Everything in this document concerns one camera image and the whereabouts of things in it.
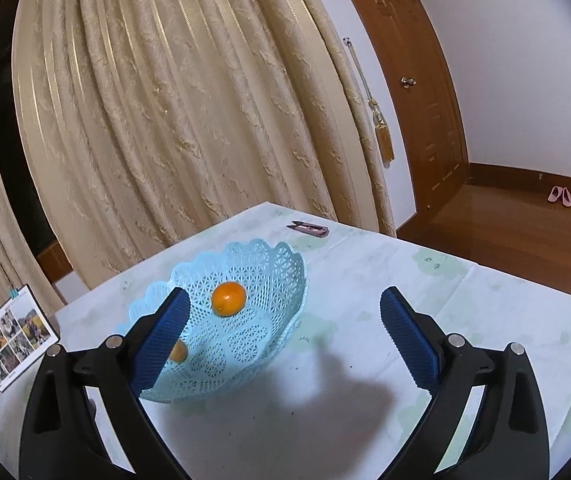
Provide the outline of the small yellow-brown fruit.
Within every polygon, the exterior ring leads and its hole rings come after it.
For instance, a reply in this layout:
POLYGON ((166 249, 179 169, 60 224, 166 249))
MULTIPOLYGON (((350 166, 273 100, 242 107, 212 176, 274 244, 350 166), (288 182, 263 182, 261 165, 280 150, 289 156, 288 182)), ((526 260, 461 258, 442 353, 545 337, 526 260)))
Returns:
POLYGON ((182 363, 185 362, 187 358, 188 358, 188 348, 181 339, 178 339, 176 341, 176 344, 174 344, 174 347, 171 350, 168 359, 174 363, 182 363))

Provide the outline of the large orange fruit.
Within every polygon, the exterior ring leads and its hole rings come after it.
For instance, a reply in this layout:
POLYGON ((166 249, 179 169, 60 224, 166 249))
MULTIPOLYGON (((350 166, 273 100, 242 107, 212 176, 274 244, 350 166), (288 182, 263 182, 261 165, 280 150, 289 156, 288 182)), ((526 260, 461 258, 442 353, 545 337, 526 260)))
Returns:
POLYGON ((219 284, 212 292, 211 306, 221 318, 236 315, 246 306, 246 290, 237 282, 219 284))

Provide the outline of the photo collage calendar stand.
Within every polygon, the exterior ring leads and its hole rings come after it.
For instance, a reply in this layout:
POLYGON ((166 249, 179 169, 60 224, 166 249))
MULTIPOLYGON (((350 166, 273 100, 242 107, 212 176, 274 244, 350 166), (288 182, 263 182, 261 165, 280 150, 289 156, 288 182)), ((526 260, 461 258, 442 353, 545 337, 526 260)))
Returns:
POLYGON ((60 336, 28 284, 11 291, 0 307, 0 391, 35 364, 60 336))

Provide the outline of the white patterned tablecloth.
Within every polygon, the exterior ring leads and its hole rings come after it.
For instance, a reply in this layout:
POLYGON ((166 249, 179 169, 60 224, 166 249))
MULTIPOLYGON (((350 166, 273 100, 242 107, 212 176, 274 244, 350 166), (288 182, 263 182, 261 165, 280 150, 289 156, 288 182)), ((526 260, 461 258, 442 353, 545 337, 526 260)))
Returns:
POLYGON ((62 344, 94 348, 129 304, 177 263, 231 242, 286 242, 306 263, 305 309, 284 350, 229 396, 148 403, 156 429, 196 479, 374 479, 430 396, 417 388, 381 322, 384 289, 481 348, 521 344, 543 397, 552 470, 571 456, 571 295, 396 238, 329 224, 296 233, 296 211, 261 204, 92 289, 54 317, 62 344))

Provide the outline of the light blue lattice basket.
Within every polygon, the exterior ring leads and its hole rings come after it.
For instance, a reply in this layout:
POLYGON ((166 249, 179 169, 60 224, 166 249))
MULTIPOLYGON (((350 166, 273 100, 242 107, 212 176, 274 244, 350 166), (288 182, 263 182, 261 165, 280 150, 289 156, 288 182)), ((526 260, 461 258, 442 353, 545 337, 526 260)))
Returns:
POLYGON ((290 339, 306 300, 303 256, 286 242, 269 245, 255 238, 232 242, 221 252, 201 252, 174 266, 170 278, 153 282, 128 307, 129 330, 141 316, 158 310, 171 290, 180 287, 190 299, 190 316, 180 339, 185 361, 164 364, 144 400, 158 403, 195 401, 235 390, 254 379, 290 339), (223 318, 212 309, 212 295, 223 283, 246 291, 246 304, 223 318))

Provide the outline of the pink slippers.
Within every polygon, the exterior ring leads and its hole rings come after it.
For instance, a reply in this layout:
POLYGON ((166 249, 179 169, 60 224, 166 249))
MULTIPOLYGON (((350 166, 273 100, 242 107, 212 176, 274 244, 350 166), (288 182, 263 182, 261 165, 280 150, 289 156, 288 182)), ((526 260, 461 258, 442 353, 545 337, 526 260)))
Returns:
POLYGON ((555 185, 550 190, 548 202, 551 204, 560 203, 565 208, 571 208, 571 192, 568 188, 555 185))

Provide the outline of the pink thread snips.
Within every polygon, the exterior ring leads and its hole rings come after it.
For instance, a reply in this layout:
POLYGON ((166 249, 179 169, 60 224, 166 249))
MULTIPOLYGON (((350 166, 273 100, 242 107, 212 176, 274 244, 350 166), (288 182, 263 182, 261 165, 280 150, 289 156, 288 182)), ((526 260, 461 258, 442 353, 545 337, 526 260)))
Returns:
POLYGON ((293 220, 287 225, 287 228, 317 238, 325 238, 329 235, 328 226, 319 226, 319 224, 304 221, 293 220))

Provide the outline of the curtain tassel tieback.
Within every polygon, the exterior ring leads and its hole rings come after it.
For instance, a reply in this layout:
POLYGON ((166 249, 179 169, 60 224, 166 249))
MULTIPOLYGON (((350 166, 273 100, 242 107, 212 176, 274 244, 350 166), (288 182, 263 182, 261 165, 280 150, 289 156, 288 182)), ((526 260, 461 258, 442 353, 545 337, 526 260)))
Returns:
POLYGON ((363 67, 361 67, 354 44, 351 42, 351 38, 344 37, 343 44, 347 47, 351 59, 356 67, 357 73, 363 85, 363 90, 366 92, 367 104, 370 108, 372 121, 374 126, 375 137, 377 138, 379 151, 381 154, 383 166, 389 168, 391 162, 394 160, 394 150, 392 144, 391 133, 389 132, 389 125, 387 124, 385 117, 382 113, 380 105, 376 99, 374 99, 367 78, 363 73, 363 67))

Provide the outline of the beige right curtain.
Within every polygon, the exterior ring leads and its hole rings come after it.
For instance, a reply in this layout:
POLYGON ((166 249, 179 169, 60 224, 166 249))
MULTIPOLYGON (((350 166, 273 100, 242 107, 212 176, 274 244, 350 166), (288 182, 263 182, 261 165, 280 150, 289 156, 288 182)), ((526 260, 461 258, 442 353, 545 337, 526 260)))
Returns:
POLYGON ((20 0, 12 81, 38 196, 89 287, 264 202, 395 231, 320 0, 20 0))

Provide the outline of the brown wooden door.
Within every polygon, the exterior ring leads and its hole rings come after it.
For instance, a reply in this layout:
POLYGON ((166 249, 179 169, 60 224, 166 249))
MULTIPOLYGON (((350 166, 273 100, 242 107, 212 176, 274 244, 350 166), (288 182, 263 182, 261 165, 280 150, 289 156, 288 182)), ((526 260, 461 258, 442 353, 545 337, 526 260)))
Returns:
POLYGON ((468 179, 462 119, 446 58, 421 0, 351 0, 391 93, 418 214, 441 210, 468 179))

